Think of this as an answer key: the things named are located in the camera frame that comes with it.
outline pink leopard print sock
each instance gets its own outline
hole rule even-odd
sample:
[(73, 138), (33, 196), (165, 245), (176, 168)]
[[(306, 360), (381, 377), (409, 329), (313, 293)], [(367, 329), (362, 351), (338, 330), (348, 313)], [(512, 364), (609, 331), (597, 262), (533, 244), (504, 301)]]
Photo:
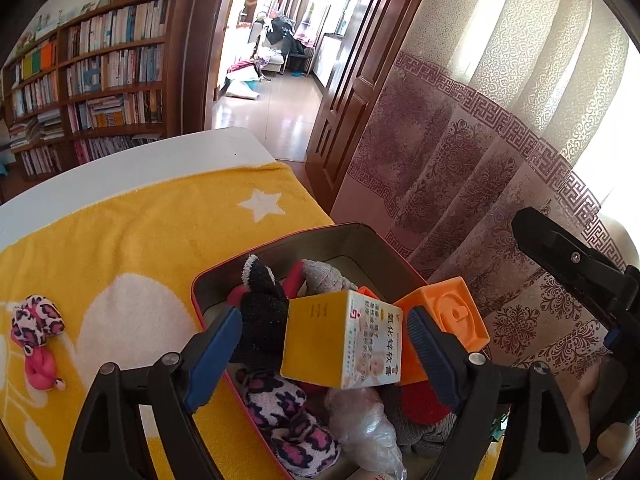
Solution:
[(340, 456), (329, 429), (306, 411), (306, 395), (270, 370), (248, 373), (242, 400), (274, 455), (290, 473), (315, 478)]

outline bookshelf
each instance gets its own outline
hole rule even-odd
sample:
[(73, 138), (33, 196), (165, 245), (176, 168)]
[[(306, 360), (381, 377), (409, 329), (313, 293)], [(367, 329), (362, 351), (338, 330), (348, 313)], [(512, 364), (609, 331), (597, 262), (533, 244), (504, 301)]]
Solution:
[(23, 179), (46, 180), (180, 134), (192, 5), (116, 0), (60, 25), (5, 64), (4, 114), (10, 131), (25, 137), (12, 148)]

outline wooden door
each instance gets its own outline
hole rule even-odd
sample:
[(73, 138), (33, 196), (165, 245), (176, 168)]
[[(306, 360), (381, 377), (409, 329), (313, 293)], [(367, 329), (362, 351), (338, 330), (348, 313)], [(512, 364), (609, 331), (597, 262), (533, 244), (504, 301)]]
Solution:
[(420, 1), (360, 0), (354, 10), (306, 149), (306, 174), (327, 213)]

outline wall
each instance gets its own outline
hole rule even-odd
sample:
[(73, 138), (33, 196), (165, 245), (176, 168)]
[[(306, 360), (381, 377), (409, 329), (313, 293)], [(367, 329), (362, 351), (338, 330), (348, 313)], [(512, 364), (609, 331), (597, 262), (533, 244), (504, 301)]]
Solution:
[(334, 69), (335, 59), (338, 57), (338, 51), (342, 40), (324, 35), (318, 47), (318, 55), (314, 64), (314, 74), (322, 85), (326, 88), (331, 77), (331, 70)]

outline tiled floor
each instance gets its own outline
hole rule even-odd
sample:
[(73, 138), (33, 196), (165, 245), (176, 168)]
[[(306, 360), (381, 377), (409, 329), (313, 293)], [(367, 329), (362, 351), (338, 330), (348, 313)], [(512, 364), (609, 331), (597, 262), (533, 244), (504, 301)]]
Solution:
[(310, 77), (273, 75), (261, 81), (256, 101), (222, 97), (213, 108), (213, 127), (244, 126), (274, 158), (304, 162), (322, 92)]

